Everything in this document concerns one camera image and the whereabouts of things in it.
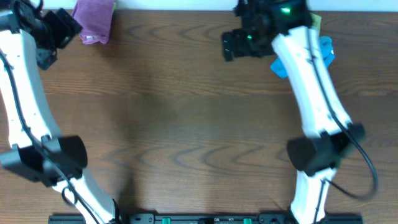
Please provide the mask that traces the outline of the pink microfiber cloth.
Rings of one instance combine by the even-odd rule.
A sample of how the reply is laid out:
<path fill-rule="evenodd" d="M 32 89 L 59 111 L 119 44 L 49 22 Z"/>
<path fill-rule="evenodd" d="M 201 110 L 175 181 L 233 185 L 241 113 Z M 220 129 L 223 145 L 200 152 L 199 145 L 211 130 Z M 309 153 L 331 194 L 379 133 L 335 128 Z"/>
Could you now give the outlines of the pink microfiber cloth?
<path fill-rule="evenodd" d="M 77 0 L 72 17 L 82 30 L 109 35 L 115 0 Z"/>

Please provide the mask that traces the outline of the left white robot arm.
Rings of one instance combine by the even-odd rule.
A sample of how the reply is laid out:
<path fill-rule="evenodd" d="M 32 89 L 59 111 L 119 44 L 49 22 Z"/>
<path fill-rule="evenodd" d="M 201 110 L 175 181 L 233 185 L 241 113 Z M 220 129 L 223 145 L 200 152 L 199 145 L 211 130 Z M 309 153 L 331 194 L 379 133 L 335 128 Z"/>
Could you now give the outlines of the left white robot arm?
<path fill-rule="evenodd" d="M 121 223 L 117 203 L 87 168 L 83 141 L 64 136 L 54 120 L 40 79 L 81 25 L 64 9 L 41 10 L 30 1 L 1 2 L 1 94 L 11 148 L 1 154 L 1 165 L 59 192 L 83 223 Z"/>

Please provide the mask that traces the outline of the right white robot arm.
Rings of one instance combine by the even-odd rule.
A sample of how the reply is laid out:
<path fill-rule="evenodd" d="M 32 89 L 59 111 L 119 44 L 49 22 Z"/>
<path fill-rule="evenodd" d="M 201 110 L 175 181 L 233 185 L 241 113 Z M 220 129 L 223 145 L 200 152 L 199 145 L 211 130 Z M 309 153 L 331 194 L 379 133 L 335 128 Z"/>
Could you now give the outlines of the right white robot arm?
<path fill-rule="evenodd" d="M 359 215 L 328 214 L 331 181 L 352 138 L 364 135 L 343 108 L 322 56 L 318 29 L 305 1 L 239 0 L 241 27 L 222 35 L 227 61 L 275 54 L 282 62 L 302 120 L 303 136 L 287 143 L 297 171 L 295 196 L 285 223 L 361 223 Z"/>

